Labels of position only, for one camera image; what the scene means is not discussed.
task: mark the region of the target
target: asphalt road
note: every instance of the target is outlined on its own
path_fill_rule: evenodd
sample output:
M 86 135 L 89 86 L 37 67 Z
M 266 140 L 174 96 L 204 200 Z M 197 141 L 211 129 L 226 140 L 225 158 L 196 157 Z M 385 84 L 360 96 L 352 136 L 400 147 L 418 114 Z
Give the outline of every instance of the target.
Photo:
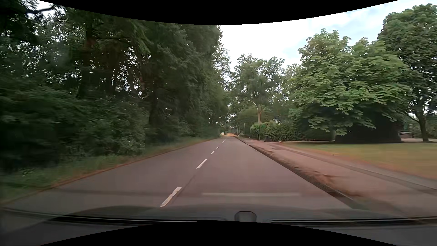
M 163 207 L 223 203 L 348 208 L 235 137 L 222 137 L 158 155 L 5 207 L 68 214 L 120 205 Z M 24 219 L 16 218 L 3 221 L 7 228 L 19 228 L 25 223 Z

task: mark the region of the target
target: grass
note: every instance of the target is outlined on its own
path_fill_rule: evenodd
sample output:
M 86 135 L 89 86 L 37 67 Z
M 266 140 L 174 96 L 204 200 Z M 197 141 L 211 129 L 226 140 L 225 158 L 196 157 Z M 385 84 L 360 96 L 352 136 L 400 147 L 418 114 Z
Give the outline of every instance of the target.
M 336 144 L 336 143 L 285 143 L 290 147 L 309 149 L 437 179 L 437 144 L 405 142 L 396 144 Z
M 205 138 L 187 137 L 169 144 L 149 146 L 141 155 L 120 156 L 105 155 L 78 159 L 60 163 L 55 167 L 37 168 L 28 173 L 14 172 L 2 176 L 2 197 L 0 202 L 25 196 L 39 190 L 47 189 L 57 183 L 81 177 L 93 172 L 115 167 L 123 163 L 130 163 L 153 155 L 165 153 L 177 148 L 193 145 L 206 140 Z

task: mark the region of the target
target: lamp post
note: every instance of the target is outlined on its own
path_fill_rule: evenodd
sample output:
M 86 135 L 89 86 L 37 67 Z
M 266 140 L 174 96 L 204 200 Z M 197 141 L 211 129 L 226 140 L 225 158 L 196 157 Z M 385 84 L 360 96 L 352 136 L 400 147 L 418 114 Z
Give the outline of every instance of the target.
M 249 102 L 253 102 L 247 99 L 241 99 L 240 101 L 249 101 Z M 260 131 L 261 131 L 261 119 L 258 117 L 258 106 L 256 103 L 253 102 L 253 104 L 255 104 L 255 107 L 257 108 L 257 118 L 258 118 L 258 140 L 261 140 L 260 138 Z

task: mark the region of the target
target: sky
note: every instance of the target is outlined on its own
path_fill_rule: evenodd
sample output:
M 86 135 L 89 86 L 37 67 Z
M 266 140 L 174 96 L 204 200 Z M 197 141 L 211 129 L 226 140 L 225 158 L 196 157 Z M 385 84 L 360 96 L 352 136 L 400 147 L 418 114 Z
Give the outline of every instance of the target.
M 421 4 L 437 4 L 437 0 L 398 0 L 355 11 L 301 19 L 249 25 L 222 25 L 222 43 L 229 51 L 231 67 L 236 59 L 247 53 L 259 59 L 273 56 L 285 59 L 285 64 L 300 63 L 297 49 L 306 44 L 306 39 L 322 28 L 338 30 L 340 37 L 348 36 L 352 45 L 363 37 L 376 39 L 387 14 L 401 12 Z

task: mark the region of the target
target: tree trunk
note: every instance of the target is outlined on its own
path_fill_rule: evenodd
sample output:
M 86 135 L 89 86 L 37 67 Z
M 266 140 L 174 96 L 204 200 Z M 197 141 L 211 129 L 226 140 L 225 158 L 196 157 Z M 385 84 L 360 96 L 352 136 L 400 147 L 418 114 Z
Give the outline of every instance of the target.
M 428 133 L 427 133 L 427 120 L 423 116 L 423 114 L 416 114 L 417 119 L 419 120 L 420 132 L 422 133 L 422 141 L 428 142 Z
M 82 66 L 81 69 L 81 80 L 79 84 L 79 90 L 77 92 L 77 95 L 79 97 L 84 97 L 87 94 L 88 86 L 91 82 L 91 49 L 93 48 L 94 44 L 96 43 L 96 40 L 93 36 L 93 29 L 90 27 L 90 25 L 87 25 L 85 31 L 85 40 L 83 44 L 83 50 L 82 50 Z

